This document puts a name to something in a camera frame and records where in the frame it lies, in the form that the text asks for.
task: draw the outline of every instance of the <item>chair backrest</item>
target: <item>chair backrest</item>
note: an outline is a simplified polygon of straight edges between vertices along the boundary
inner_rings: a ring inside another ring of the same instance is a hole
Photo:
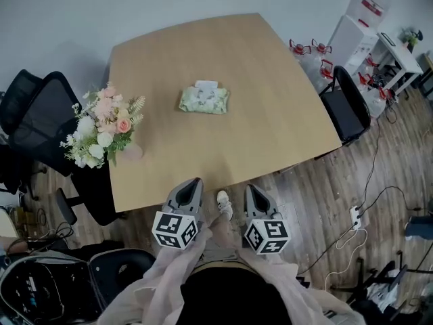
[[[337,89],[335,88],[336,81],[340,85]],[[342,66],[334,68],[332,91],[324,91],[320,97],[344,143],[358,138],[370,127],[371,117],[368,106],[350,75]]]
[[[68,176],[74,163],[66,160],[60,142],[66,141],[66,136],[76,129],[74,104],[78,104],[78,100],[65,76],[60,72],[48,74],[18,128],[9,136],[9,145],[13,150]]]
[[[0,102],[0,126],[6,134],[18,128],[41,84],[42,79],[27,70],[16,75]]]

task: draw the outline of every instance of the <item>wooden floor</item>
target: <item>wooden floor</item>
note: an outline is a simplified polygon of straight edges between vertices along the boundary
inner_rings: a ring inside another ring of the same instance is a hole
[[[391,125],[385,116],[379,121],[379,150],[364,208],[373,202],[385,186],[400,187],[410,208],[424,208],[433,195],[432,109],[418,91],[411,92],[408,101],[405,101],[402,95],[400,103],[395,106],[395,124]],[[283,173],[274,173],[250,181],[276,199],[279,210],[288,220],[292,240],[283,252],[283,257],[286,261],[298,263],[300,271],[305,270],[330,243],[351,226],[348,210],[362,202],[378,131],[378,126],[374,125],[349,147],[340,148],[322,159],[304,162]],[[247,183],[226,189],[235,209],[232,221],[235,230],[238,230],[245,220],[243,194]],[[54,199],[58,187],[62,187],[67,196],[76,195],[69,178],[49,170],[48,174],[38,175],[35,180],[35,190],[41,201],[27,202],[34,209],[45,209],[51,228],[63,221]],[[216,191],[204,195],[203,209],[207,221],[215,218],[218,213],[215,195]],[[128,212],[126,220],[117,220],[106,227],[100,227],[83,205],[78,206],[75,208],[78,222],[74,225],[74,236],[70,239],[70,245],[75,247],[114,239],[122,240],[126,246],[144,248],[154,253],[157,247],[150,228],[158,209],[156,206],[131,211]],[[425,214],[425,211],[408,212],[401,193],[388,190],[363,218],[366,219],[363,222],[364,228],[368,231],[365,246],[355,253],[349,270],[344,274],[331,276],[328,285],[354,285],[357,277],[355,258],[358,256],[365,259],[368,268],[381,269],[391,259],[396,259],[398,250],[402,250],[409,268],[416,268],[430,242],[419,238],[406,241],[403,230],[410,215]],[[332,248],[306,274],[314,287],[323,288],[329,272],[346,268],[353,248],[364,240],[364,235],[359,232],[341,250]],[[433,252],[421,268],[429,269],[432,264]],[[419,296],[428,281],[429,278],[425,275],[407,274],[400,287],[399,301]]]

